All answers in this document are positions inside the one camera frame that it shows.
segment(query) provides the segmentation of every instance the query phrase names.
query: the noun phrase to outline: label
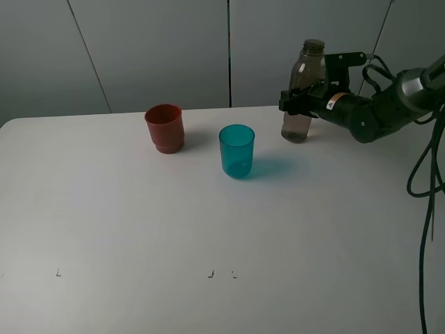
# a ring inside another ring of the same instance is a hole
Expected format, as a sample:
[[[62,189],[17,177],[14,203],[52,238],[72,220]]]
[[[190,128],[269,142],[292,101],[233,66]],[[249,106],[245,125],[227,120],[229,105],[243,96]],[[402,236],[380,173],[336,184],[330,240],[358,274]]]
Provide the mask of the label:
[[[337,100],[342,97],[343,95],[346,95],[349,93],[337,93],[336,95],[334,95],[333,97],[330,98],[329,102],[326,105],[326,109],[327,110],[332,110],[334,108],[335,102],[337,102]]]

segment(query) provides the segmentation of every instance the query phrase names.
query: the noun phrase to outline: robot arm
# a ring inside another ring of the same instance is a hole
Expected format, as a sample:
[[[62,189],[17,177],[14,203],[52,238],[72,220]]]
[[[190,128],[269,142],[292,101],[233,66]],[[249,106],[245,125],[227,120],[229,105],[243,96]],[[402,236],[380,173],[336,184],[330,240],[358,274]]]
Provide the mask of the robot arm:
[[[376,89],[371,98],[354,95],[349,90],[348,69],[376,58],[383,68],[370,64],[364,78]],[[373,69],[392,81],[381,91],[369,78]],[[380,57],[363,52],[325,56],[325,79],[304,90],[282,91],[280,110],[290,115],[322,118],[350,130],[360,143],[370,143],[416,121],[445,103],[445,55],[427,68],[402,71],[393,77]]]
[[[349,90],[348,68],[364,65],[367,59],[378,59],[382,67],[369,64],[364,67],[363,75],[376,93],[371,99],[354,95]],[[280,110],[290,115],[302,114],[322,118],[350,130],[361,143],[370,143],[376,139],[393,134],[401,127],[415,122],[426,124],[436,120],[432,136],[419,161],[408,178],[407,191],[416,198],[429,197],[428,209],[423,226],[419,252],[419,310],[422,333],[427,334],[425,306],[423,296],[423,263],[426,239],[430,223],[434,226],[435,194],[445,193],[445,183],[437,165],[437,151],[440,138],[445,129],[445,55],[427,68],[414,68],[402,71],[394,77],[382,59],[367,56],[362,52],[351,54],[328,54],[325,56],[325,79],[316,82],[304,90],[283,91]],[[381,91],[377,82],[367,73],[373,69],[391,80],[391,85]],[[418,119],[432,111],[432,116],[419,122]],[[412,180],[431,151],[430,190],[423,193],[412,191]]]

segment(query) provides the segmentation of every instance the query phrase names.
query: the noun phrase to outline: black cable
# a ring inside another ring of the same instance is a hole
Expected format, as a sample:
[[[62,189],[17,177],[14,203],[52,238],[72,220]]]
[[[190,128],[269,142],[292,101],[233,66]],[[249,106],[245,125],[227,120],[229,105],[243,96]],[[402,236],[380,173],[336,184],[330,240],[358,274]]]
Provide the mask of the black cable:
[[[434,115],[431,115],[427,120],[415,120],[414,123],[418,125],[424,125],[428,124],[429,122],[432,122],[435,119]]]
[[[391,71],[389,70],[389,67],[387,66],[387,64],[385,64],[385,62],[383,61],[383,59],[381,59],[379,56],[377,56],[376,54],[374,54],[374,58],[377,59],[379,61],[380,64],[382,64],[382,67],[385,69],[385,72],[388,73],[391,76],[391,79],[394,79],[395,76],[392,75]]]
[[[408,178],[407,183],[407,191],[408,193],[415,198],[424,198],[429,197],[428,199],[428,208],[426,211],[425,223],[423,225],[422,238],[420,243],[420,251],[419,251],[419,309],[420,309],[420,318],[421,318],[421,327],[422,333],[428,334],[426,328],[426,317],[425,317],[425,303],[424,303],[424,277],[423,277],[423,267],[425,262],[425,248],[426,248],[426,239],[428,237],[428,229],[430,227],[430,222],[432,220],[434,224],[434,211],[435,211],[435,194],[439,191],[443,191],[445,193],[445,184],[442,181],[442,177],[439,171],[439,165],[437,163],[437,152],[439,150],[440,139],[445,129],[445,112],[440,111],[435,113],[431,118],[436,118],[436,123],[434,129],[432,131],[432,136],[430,142],[428,143],[426,149],[423,151],[420,159],[417,161],[414,169],[412,170],[410,177]],[[419,122],[420,124],[426,124],[427,122],[432,121],[430,118],[426,121]],[[419,170],[420,165],[425,159],[426,155],[431,151],[431,166],[430,166],[430,190],[424,191],[423,193],[415,193],[412,191],[412,181]]]
[[[386,68],[381,68],[374,64],[368,64],[365,67],[363,67],[363,70],[362,70],[362,75],[363,75],[364,80],[374,88],[374,90],[377,94],[381,93],[382,89],[380,88],[380,85],[377,83],[377,81],[370,78],[370,76],[368,74],[368,70],[371,68],[372,70],[376,71],[378,74],[382,75],[383,77],[385,77],[391,81],[394,81],[394,79],[395,79],[394,76],[391,74],[391,72],[389,71],[389,69],[386,65],[385,65],[385,67]]]

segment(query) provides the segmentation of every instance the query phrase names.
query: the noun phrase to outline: red cup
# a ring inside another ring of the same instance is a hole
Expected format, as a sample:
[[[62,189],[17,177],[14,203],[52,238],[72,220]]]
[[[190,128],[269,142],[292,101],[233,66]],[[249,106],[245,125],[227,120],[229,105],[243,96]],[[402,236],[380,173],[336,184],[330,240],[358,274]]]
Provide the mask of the red cup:
[[[145,113],[152,141],[160,153],[172,154],[184,146],[182,110],[173,104],[160,104]]]

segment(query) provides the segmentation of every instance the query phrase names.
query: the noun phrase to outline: bottle cap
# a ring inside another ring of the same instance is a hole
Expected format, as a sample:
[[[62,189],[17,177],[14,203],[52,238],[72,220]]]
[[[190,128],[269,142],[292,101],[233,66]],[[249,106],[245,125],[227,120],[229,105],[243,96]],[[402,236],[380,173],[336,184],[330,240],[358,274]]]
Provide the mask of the bottle cap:
[[[325,49],[325,43],[322,40],[305,40],[303,53],[309,56],[321,56]]]

